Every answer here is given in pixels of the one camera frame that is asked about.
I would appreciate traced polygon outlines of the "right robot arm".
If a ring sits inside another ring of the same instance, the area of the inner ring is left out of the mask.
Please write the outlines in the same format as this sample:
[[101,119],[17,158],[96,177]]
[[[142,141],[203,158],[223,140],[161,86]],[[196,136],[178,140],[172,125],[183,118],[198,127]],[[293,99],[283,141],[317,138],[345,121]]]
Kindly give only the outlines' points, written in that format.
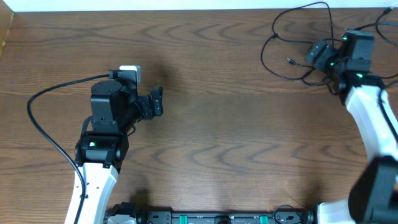
[[339,47],[320,39],[305,57],[334,82],[369,161],[348,198],[318,205],[315,223],[397,223],[397,118],[387,86],[370,71],[373,47],[372,34],[346,30]]

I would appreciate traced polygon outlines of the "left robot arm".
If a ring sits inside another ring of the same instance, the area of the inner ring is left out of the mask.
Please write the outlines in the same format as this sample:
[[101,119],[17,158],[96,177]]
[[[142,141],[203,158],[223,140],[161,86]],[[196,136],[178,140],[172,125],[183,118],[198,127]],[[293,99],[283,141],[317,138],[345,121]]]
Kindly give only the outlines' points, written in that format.
[[109,80],[91,88],[92,116],[75,147],[75,186],[66,223],[102,223],[121,165],[129,131],[138,121],[163,113],[162,87],[138,95],[134,81]]

